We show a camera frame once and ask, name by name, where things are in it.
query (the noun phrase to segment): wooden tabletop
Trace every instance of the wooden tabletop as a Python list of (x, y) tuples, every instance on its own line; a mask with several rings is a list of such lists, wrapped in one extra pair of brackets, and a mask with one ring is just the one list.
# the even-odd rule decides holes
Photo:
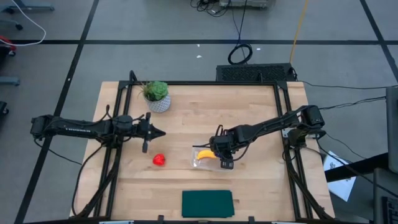
[[(307, 105), (303, 84), (288, 84), (292, 109)], [(113, 108), (117, 86), (117, 82), (103, 82), (94, 121), (104, 115), (106, 105)], [(129, 109), (133, 118), (149, 110), (139, 92), (140, 88), (134, 86)], [(165, 220), (184, 220), (181, 216), (183, 190), (228, 189), (233, 193), (235, 208), (235, 216), (228, 220), (247, 221), (248, 216), (254, 216), (256, 221), (294, 220), (286, 165), (281, 156), (280, 132), (258, 138), (247, 154), (235, 162), (231, 172), (198, 170), (190, 162), (192, 145), (208, 143), (219, 124), (228, 129), (275, 118), (273, 88), (175, 85), (169, 86), (169, 93), (172, 99), (169, 110), (152, 113), (151, 117), (154, 126), (165, 131), (166, 136), (150, 142), (147, 154), (141, 151), (142, 139), (132, 139), (123, 145), (112, 219), (156, 220), (158, 215), (164, 215)], [(307, 145), (318, 150), (314, 140), (308, 139)], [(89, 140), (85, 158), (98, 146), (98, 142)], [(81, 174), (75, 200), (77, 211), (98, 188), (104, 153), (105, 149), (90, 159)], [(166, 157), (164, 167), (152, 164), (152, 158), (158, 153)], [(309, 191), (326, 212), (334, 216), (320, 156), (302, 149), (302, 160)], [(300, 211), (305, 217), (302, 194), (298, 188), (297, 191)], [(104, 214), (107, 199), (106, 192), (101, 214)]]

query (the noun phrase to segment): black keyboard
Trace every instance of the black keyboard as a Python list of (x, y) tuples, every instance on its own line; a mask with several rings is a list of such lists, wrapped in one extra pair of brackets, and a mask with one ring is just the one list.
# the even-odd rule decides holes
[(398, 200), (382, 197), (384, 224), (398, 224)]

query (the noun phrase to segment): banana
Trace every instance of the banana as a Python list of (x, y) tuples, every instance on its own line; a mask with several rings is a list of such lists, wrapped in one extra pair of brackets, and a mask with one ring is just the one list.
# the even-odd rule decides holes
[(202, 150), (198, 153), (197, 155), (197, 159), (203, 159), (203, 158), (210, 158), (210, 159), (216, 159), (216, 155), (214, 155), (214, 152), (212, 152), (211, 150)]

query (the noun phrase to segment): green towel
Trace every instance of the green towel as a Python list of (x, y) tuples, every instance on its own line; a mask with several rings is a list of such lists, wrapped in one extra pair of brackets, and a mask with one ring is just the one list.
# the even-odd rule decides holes
[(182, 217), (227, 218), (235, 215), (230, 190), (184, 190)]

